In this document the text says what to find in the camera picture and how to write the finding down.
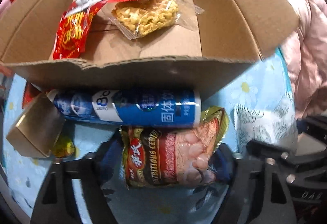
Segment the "white illustrated snack bag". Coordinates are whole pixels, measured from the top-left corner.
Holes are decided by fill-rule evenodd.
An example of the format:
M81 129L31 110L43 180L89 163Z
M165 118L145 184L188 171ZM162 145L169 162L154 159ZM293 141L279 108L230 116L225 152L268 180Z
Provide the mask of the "white illustrated snack bag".
M292 92L286 92L273 110L252 110L243 105L236 105L234 127L240 153L246 151L246 145L251 140L295 152L298 129Z

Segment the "gold Dove chocolate box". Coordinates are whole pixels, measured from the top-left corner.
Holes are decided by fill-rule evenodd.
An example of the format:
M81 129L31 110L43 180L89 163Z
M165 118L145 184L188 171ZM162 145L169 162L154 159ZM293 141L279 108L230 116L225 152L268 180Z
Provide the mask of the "gold Dove chocolate box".
M48 158L64 123L63 114L41 93L13 123L6 139L21 156Z

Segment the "nutritious cereal packet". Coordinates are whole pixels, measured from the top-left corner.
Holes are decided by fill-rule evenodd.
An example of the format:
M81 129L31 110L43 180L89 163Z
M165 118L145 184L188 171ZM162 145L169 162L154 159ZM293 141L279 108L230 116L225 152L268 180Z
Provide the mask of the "nutritious cereal packet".
M222 107L201 113L189 129L122 126L122 163L127 187L184 185L197 187L217 181L209 163L226 135L229 118Z

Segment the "blue tablet drink tube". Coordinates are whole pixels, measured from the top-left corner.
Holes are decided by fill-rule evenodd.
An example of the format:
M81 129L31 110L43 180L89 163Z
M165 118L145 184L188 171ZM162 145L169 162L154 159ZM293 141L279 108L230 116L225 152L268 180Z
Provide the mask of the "blue tablet drink tube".
M77 122L193 128L201 98L192 89L51 90L47 97L66 119Z

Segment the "red crinkled snack packet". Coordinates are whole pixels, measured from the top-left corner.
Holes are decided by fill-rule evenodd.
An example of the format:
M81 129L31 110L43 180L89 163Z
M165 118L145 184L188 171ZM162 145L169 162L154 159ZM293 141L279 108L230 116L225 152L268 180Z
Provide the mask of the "red crinkled snack packet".
M75 59L85 52L92 20L104 5L101 1L83 10L76 7L63 13L55 36L53 60Z

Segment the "clear bag yellow puffed snack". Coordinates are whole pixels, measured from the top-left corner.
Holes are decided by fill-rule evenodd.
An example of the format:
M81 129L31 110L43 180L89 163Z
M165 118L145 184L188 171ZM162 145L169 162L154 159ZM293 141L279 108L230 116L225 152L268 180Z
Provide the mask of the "clear bag yellow puffed snack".
M109 18L127 39L135 40L174 25L194 31L194 15L204 12L192 0L140 0L117 3Z

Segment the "yellow wrapped lollipop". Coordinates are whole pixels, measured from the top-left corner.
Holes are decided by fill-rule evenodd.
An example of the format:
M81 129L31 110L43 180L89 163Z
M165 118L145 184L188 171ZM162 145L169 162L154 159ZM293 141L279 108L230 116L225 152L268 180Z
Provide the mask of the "yellow wrapped lollipop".
M70 137L66 135L60 135L57 142L52 148L52 154L56 158L68 158L75 153L75 146Z

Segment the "small red candy packet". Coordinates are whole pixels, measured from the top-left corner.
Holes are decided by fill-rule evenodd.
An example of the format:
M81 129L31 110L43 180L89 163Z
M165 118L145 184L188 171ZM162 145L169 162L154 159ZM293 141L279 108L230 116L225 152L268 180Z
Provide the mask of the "small red candy packet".
M22 108L25 109L39 94L41 94L41 91L30 82L27 82L23 94Z

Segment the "pink padded jacket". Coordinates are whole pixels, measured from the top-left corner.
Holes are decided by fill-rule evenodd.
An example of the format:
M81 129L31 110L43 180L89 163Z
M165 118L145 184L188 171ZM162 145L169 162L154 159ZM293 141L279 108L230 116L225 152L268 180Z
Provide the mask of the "pink padded jacket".
M326 111L326 2L288 0L299 17L282 44L298 118Z

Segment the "large cardboard box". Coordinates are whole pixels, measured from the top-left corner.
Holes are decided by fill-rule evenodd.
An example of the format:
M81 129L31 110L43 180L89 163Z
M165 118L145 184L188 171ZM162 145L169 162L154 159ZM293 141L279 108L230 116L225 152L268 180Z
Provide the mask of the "large cardboard box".
M296 29L287 0L187 0L183 25L130 41L109 27L106 5L79 59L51 60L61 15L73 0L15 0L1 16L1 65L42 88L188 86L208 98Z

